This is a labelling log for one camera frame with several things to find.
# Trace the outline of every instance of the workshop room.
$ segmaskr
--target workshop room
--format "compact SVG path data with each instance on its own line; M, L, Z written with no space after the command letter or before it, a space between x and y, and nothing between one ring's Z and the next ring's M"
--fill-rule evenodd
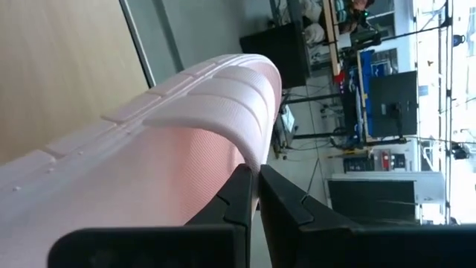
M0 30L0 267L471 260L474 1L3 1Z

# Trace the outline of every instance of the black monitor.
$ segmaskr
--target black monitor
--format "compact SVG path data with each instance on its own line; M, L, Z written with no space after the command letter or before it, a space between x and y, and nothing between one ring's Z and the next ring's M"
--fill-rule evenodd
M417 72L409 71L370 79L371 135L384 138L416 135L418 127Z

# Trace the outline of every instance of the wooden panel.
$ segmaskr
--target wooden panel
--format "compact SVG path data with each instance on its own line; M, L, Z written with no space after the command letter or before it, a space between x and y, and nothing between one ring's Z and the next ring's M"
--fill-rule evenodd
M0 163L147 90L119 1L1 1L0 32Z

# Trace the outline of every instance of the computer monitor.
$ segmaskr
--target computer monitor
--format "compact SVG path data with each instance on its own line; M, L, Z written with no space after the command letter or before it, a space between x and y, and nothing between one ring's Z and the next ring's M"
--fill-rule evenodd
M370 79L367 114L372 137L417 134L417 91L416 71Z

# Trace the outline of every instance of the person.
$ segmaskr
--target person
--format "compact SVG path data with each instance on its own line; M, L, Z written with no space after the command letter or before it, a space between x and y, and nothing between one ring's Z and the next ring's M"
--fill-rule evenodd
M352 15L357 11L364 11L372 5L374 1L375 0L334 0L340 34L353 32L357 28L358 22ZM309 25L304 29L306 42L310 45L325 40L326 32L320 23L322 14L321 0L299 0L299 2L303 17L310 21ZM291 21L287 10L283 11L282 20L283 24Z

